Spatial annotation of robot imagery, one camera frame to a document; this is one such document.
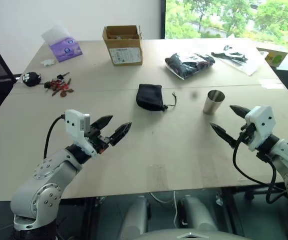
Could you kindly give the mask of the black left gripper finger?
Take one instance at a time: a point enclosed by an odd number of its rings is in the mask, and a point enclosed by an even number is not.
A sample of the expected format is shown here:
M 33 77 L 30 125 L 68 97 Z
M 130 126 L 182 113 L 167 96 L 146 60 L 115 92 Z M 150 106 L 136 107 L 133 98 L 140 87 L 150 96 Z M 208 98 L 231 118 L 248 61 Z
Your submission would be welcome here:
M 119 143 L 129 132 L 131 128 L 132 122 L 127 122 L 122 124 L 120 127 L 118 127 L 114 134 L 109 137 L 109 143 L 112 146 L 115 146 L 117 143 Z
M 97 119 L 95 122 L 93 122 L 91 126 L 97 130 L 101 130 L 109 124 L 112 118 L 113 118 L 113 115 L 102 116 L 99 119 Z

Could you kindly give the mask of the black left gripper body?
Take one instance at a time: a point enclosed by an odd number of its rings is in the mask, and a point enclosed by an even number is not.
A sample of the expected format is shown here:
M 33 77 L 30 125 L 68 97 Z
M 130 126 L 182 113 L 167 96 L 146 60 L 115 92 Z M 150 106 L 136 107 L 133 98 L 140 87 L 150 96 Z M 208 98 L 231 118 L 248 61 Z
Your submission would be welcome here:
M 100 129 L 96 125 L 91 124 L 88 132 L 84 134 L 87 141 L 89 141 L 96 152 L 103 153 L 112 141 L 112 137 L 102 136 Z

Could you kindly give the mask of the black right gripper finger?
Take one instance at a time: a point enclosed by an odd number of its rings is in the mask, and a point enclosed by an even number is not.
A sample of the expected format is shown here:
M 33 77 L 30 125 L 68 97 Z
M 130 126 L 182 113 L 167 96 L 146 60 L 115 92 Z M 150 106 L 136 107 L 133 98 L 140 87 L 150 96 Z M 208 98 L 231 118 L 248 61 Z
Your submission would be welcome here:
M 235 148 L 237 145 L 237 140 L 234 139 L 232 136 L 230 136 L 229 134 L 227 134 L 227 132 L 220 127 L 219 125 L 215 124 L 215 123 L 210 123 L 212 129 L 215 131 L 215 133 L 221 138 L 223 139 L 225 142 L 227 142 L 229 144 L 230 147 Z
M 238 115 L 241 118 L 245 118 L 246 115 L 251 111 L 250 109 L 246 108 L 246 107 L 242 107 L 239 105 L 230 105 L 231 110 Z

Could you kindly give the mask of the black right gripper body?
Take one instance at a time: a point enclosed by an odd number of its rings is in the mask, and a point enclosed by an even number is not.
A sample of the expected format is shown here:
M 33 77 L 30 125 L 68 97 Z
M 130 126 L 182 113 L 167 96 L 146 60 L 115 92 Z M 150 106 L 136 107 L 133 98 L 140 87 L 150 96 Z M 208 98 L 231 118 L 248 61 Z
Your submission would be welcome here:
M 253 123 L 244 124 L 241 127 L 241 132 L 240 132 L 240 136 L 238 139 L 242 143 L 248 145 L 252 141 L 255 131 L 256 131 L 256 126 Z

